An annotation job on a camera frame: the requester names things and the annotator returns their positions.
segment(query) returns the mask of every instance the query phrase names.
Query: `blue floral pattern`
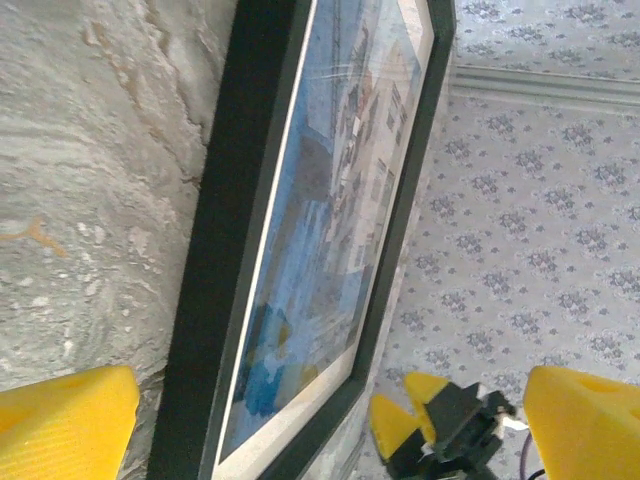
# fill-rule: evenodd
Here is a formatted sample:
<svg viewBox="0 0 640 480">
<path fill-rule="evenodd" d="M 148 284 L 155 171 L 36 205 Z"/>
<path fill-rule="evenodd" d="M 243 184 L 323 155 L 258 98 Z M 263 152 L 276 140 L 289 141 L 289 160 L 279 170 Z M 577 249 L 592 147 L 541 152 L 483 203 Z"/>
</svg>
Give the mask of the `blue floral pattern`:
<svg viewBox="0 0 640 480">
<path fill-rule="evenodd" d="M 640 80 L 636 1 L 456 3 L 462 65 Z"/>
<path fill-rule="evenodd" d="M 466 7 L 499 26 L 490 5 Z M 565 10 L 593 26 L 609 7 Z M 458 97 L 449 111 L 377 390 L 407 406 L 417 369 L 521 405 L 535 365 L 637 383 L 640 118 Z M 498 478 L 516 478 L 523 440 L 508 434 Z M 386 478 L 371 440 L 357 475 Z"/>
</svg>

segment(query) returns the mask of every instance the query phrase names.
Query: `concrete wall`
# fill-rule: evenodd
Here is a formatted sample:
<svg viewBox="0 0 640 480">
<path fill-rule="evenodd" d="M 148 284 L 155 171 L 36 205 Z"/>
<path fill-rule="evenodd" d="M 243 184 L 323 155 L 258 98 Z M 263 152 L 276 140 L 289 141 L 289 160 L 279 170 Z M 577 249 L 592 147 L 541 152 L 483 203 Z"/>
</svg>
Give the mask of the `concrete wall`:
<svg viewBox="0 0 640 480">
<path fill-rule="evenodd" d="M 108 363 L 143 478 L 235 3 L 0 2 L 0 390 Z"/>
</svg>

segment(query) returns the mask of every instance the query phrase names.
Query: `painting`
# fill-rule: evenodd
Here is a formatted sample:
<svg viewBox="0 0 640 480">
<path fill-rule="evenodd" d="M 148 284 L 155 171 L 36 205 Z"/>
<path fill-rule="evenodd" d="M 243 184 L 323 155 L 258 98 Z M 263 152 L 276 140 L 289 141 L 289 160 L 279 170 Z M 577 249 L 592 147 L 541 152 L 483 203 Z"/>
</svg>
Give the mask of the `painting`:
<svg viewBox="0 0 640 480">
<path fill-rule="evenodd" d="M 298 478 L 357 400 L 454 25 L 441 0 L 240 0 L 149 479 Z"/>
<path fill-rule="evenodd" d="M 426 67 L 421 30 L 415 0 L 318 0 L 223 458 L 356 339 Z"/>
</svg>

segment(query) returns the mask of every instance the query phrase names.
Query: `building in painting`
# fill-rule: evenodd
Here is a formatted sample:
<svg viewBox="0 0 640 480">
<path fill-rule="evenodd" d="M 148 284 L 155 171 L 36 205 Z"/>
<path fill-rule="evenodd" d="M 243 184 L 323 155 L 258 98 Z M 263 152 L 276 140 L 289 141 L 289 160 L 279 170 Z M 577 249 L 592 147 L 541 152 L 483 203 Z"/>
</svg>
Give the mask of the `building in painting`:
<svg viewBox="0 0 640 480">
<path fill-rule="evenodd" d="M 310 128 L 327 138 L 335 136 L 336 111 L 349 78 L 362 19 L 380 1 L 318 2 L 305 60 L 309 77 L 307 121 Z"/>
<path fill-rule="evenodd" d="M 413 65 L 395 41 L 383 75 L 372 78 L 366 72 L 359 101 L 347 95 L 343 102 L 343 112 L 349 113 L 344 114 L 345 128 L 338 130 L 336 146 L 342 148 L 334 151 L 334 162 L 338 155 L 340 162 L 338 175 L 333 177 L 336 193 L 330 229 L 331 241 L 343 248 L 328 260 L 329 270 L 356 273 L 373 261 L 408 138 L 405 125 L 415 101 Z"/>
</svg>

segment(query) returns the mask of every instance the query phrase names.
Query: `purple cable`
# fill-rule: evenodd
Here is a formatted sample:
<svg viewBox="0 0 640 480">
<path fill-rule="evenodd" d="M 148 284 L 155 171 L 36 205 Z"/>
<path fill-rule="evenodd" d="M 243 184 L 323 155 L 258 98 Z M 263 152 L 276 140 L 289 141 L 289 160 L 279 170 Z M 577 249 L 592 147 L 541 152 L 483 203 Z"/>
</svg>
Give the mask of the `purple cable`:
<svg viewBox="0 0 640 480">
<path fill-rule="evenodd" d="M 522 446 L 522 453 L 520 454 L 520 480 L 527 480 L 527 455 L 529 454 L 529 447 L 532 441 L 533 437 L 531 436 L 531 432 L 529 432 Z"/>
</svg>

